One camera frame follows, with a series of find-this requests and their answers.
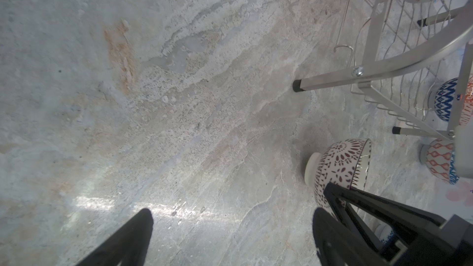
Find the gray stone surface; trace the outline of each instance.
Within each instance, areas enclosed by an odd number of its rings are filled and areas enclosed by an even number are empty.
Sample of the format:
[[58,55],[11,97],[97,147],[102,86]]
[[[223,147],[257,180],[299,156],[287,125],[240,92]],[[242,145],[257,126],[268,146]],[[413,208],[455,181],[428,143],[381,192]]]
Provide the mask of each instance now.
[[368,191],[429,208],[394,117],[292,92],[345,66],[345,2],[0,0],[0,265],[73,265],[142,207],[147,265],[318,265],[302,171],[351,137],[373,141]]

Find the metal dish rack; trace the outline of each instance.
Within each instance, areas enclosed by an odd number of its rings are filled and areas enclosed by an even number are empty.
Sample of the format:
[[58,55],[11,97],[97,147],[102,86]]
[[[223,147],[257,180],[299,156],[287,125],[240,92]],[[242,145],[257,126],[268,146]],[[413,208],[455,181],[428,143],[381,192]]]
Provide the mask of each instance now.
[[[348,48],[351,55],[346,68],[309,78],[294,80],[295,92],[351,84],[351,92],[364,95],[397,117],[405,127],[393,127],[395,134],[409,134],[452,140],[460,124],[466,87],[473,64],[473,0],[451,9],[455,0],[407,3],[403,0],[370,0],[371,17],[363,24],[353,46],[339,45],[350,0],[344,11],[334,51]],[[356,52],[360,36],[367,32],[360,64]],[[436,130],[426,122],[432,110],[428,95],[446,70],[446,58],[465,46],[460,66],[456,99],[452,103],[446,130]]]

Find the screw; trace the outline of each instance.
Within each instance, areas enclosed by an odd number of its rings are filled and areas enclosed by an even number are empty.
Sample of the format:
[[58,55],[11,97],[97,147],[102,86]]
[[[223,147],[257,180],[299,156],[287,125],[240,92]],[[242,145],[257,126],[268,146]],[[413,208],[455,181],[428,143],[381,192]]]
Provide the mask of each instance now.
[[363,75],[363,67],[362,66],[358,66],[358,67],[355,67],[355,69],[353,69],[352,71],[352,76],[353,77],[360,77]]

